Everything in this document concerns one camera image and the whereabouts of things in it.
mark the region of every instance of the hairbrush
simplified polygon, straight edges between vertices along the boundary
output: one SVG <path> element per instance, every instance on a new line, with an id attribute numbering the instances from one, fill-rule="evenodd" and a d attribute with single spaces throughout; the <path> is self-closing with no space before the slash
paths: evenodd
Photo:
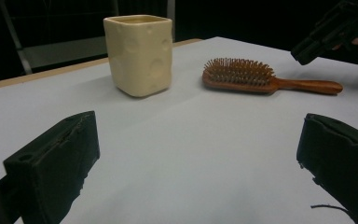
<path id="1" fill-rule="evenodd" d="M 202 82 L 211 88 L 262 93 L 298 90 L 338 94 L 342 91 L 342 86 L 333 81 L 277 78 L 268 64 L 246 59 L 215 58 L 208 61 Z"/>

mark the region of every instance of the hairbrush bristles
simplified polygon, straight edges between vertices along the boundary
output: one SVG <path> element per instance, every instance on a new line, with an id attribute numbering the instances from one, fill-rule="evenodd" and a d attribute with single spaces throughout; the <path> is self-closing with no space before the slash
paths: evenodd
<path id="1" fill-rule="evenodd" d="M 204 66 L 202 82 L 207 87 L 233 91 L 273 93 L 278 89 L 337 94 L 339 83 L 323 80 L 277 78 L 268 64 L 246 59 L 216 58 Z"/>
<path id="2" fill-rule="evenodd" d="M 274 76 L 274 71 L 267 64 L 245 59 L 212 59 L 204 69 L 213 82 L 251 86 L 268 85 Z"/>

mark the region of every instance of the table edge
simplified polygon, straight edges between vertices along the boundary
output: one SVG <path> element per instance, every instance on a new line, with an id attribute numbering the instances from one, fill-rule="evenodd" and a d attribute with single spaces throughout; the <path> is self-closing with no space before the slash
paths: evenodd
<path id="1" fill-rule="evenodd" d="M 186 44 L 195 43 L 195 42 L 198 42 L 198 41 L 201 41 L 201 40 L 202 39 L 193 38 L 193 39 L 178 41 L 178 42 L 173 43 L 173 46 L 174 47 L 179 47 L 179 46 L 183 46 L 183 45 L 186 45 Z M 61 67 L 61 68 L 51 69 L 51 70 L 44 71 L 44 72 L 33 73 L 31 75 L 26 75 L 26 76 L 22 76 L 22 77 L 13 77 L 13 78 L 0 80 L 0 88 L 5 87 L 5 86 L 10 86 L 10 85 L 23 83 L 23 82 L 36 80 L 36 79 L 43 78 L 43 77 L 52 77 L 52 76 L 56 76 L 56 75 L 59 75 L 59 74 L 72 72 L 72 71 L 75 71 L 75 70 L 78 70 L 78 69 L 98 65 L 98 64 L 101 64 L 101 63 L 108 63 L 108 59 L 107 58 L 102 58 L 102 59 L 93 60 L 93 61 L 89 61 L 89 62 L 85 62 L 85 63 L 77 63 L 77 64 L 73 64 L 73 65 L 69 65 L 69 66 L 65 66 L 65 67 Z"/>

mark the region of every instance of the wall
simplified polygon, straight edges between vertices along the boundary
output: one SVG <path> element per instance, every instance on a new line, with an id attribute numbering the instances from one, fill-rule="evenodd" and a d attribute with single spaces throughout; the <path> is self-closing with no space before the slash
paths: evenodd
<path id="1" fill-rule="evenodd" d="M 106 57 L 103 18 L 117 15 L 116 3 L 120 15 L 168 16 L 167 0 L 0 2 L 0 80 Z"/>
<path id="2" fill-rule="evenodd" d="M 338 0 L 176 1 L 176 40 L 222 36 L 291 50 Z M 358 51 L 341 48 L 323 57 L 358 64 Z"/>

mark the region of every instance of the cream ceramic cup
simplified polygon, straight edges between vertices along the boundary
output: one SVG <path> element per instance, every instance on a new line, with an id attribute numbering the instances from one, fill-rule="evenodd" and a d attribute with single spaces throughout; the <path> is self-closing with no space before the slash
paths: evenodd
<path id="1" fill-rule="evenodd" d="M 172 20 L 151 15 L 103 19 L 115 85 L 134 97 L 168 89 L 172 81 Z"/>

